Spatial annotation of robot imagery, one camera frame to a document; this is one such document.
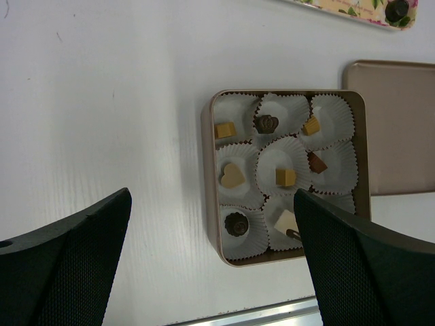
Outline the dark crown chocolate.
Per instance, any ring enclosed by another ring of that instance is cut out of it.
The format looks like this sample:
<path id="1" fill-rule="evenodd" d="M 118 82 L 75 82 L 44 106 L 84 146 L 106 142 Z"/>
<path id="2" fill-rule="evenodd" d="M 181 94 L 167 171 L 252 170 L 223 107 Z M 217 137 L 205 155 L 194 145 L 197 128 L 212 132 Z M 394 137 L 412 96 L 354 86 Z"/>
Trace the dark crown chocolate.
<path id="1" fill-rule="evenodd" d="M 271 115 L 261 115 L 254 120 L 259 134 L 272 134 L 279 125 L 279 119 Z"/>

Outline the yellow round chocolate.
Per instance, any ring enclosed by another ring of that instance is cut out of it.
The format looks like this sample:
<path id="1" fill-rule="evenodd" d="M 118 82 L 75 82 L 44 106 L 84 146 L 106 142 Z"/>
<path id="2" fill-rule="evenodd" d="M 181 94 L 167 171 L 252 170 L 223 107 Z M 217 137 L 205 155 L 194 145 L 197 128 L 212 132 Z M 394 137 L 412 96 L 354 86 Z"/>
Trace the yellow round chocolate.
<path id="1" fill-rule="evenodd" d="M 318 119 L 312 115 L 302 127 L 302 133 L 305 136 L 311 136 L 321 130 L 320 123 Z"/>

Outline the yellow square chocolate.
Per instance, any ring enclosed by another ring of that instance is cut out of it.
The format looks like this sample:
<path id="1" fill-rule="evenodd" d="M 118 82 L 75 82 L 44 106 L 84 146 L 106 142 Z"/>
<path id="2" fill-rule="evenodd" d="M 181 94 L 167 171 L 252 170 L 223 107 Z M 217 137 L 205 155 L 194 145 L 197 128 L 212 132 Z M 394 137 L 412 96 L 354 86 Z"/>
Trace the yellow square chocolate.
<path id="1" fill-rule="evenodd" d="M 233 122 L 224 122 L 214 126 L 216 139 L 224 139 L 237 135 L 237 131 Z"/>

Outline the brown wedge chocolate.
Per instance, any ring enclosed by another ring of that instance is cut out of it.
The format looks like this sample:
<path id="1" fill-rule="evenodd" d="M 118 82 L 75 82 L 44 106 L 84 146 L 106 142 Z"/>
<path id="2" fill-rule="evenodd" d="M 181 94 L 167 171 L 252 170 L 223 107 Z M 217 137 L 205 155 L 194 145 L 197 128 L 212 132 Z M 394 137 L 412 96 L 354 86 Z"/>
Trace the brown wedge chocolate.
<path id="1" fill-rule="evenodd" d="M 321 174 L 328 169 L 326 163 L 314 152 L 308 153 L 309 168 L 316 174 Z"/>

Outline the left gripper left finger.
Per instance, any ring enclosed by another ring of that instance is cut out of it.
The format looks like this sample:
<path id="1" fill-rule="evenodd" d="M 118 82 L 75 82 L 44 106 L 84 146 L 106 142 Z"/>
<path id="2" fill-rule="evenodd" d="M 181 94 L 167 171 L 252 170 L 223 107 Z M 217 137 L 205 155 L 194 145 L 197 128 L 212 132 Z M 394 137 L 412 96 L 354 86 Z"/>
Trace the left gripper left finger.
<path id="1" fill-rule="evenodd" d="M 123 188 L 1 241 L 1 324 L 101 325 L 131 206 L 131 193 Z"/>

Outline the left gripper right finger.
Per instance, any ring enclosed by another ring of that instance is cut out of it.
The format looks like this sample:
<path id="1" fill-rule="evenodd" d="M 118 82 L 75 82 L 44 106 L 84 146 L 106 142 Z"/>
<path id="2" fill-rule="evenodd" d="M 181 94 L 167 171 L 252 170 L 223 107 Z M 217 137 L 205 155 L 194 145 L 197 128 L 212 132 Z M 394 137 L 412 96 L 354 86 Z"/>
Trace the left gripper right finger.
<path id="1" fill-rule="evenodd" d="M 433 325 L 434 244 L 299 189 L 294 213 L 324 325 Z"/>

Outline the dark fluted round chocolate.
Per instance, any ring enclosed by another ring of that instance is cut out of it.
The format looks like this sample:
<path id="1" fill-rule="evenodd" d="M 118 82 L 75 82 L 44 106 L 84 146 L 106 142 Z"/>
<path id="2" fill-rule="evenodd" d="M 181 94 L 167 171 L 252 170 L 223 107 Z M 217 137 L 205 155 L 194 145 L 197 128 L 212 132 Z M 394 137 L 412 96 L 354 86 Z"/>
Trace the dark fluted round chocolate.
<path id="1" fill-rule="evenodd" d="M 231 213 L 226 216 L 224 226 L 231 236 L 239 237 L 249 230 L 249 221 L 242 213 Z"/>

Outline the metal tongs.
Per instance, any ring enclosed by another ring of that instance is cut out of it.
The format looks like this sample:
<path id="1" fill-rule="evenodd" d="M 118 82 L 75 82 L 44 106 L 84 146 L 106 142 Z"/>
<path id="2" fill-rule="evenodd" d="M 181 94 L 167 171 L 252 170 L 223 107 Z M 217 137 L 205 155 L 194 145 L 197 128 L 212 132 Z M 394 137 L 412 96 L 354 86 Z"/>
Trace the metal tongs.
<path id="1" fill-rule="evenodd" d="M 286 236 L 301 242 L 300 234 L 296 230 L 287 229 Z"/>

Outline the yellow cube chocolate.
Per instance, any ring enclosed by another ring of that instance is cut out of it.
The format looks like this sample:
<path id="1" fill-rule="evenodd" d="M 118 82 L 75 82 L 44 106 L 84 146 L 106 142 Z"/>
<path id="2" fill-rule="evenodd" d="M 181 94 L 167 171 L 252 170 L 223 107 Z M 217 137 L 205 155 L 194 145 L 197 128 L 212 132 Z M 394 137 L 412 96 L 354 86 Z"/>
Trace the yellow cube chocolate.
<path id="1" fill-rule="evenodd" d="M 275 184 L 279 187 L 291 187 L 296 184 L 296 171 L 288 168 L 275 170 Z"/>

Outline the gold tin lid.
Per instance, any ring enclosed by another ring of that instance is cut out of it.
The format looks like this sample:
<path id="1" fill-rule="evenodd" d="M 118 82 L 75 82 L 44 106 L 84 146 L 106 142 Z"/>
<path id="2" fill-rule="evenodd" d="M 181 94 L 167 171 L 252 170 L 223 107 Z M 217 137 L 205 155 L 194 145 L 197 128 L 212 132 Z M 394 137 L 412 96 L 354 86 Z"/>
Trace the gold tin lid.
<path id="1" fill-rule="evenodd" d="M 433 192 L 434 65 L 357 60 L 342 85 L 365 102 L 371 194 Z"/>

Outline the yellow heart chocolate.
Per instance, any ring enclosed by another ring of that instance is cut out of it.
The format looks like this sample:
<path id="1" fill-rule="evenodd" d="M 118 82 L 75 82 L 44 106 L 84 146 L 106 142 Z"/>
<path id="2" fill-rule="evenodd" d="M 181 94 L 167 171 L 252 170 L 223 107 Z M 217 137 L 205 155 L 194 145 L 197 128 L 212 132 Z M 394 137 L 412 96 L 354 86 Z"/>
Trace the yellow heart chocolate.
<path id="1" fill-rule="evenodd" d="M 244 174 L 241 169 L 234 163 L 228 163 L 223 169 L 221 185 L 226 189 L 236 188 L 245 182 Z"/>

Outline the white square chocolate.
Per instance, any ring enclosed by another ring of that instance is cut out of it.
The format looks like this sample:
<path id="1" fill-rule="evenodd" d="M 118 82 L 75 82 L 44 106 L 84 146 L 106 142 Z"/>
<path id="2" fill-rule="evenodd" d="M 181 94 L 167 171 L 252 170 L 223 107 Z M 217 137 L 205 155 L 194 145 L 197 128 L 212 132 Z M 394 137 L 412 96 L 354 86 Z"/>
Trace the white square chocolate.
<path id="1" fill-rule="evenodd" d="M 295 214 L 289 210 L 284 210 L 280 214 L 278 220 L 274 224 L 274 228 L 284 235 L 287 234 L 288 230 L 299 233 Z"/>

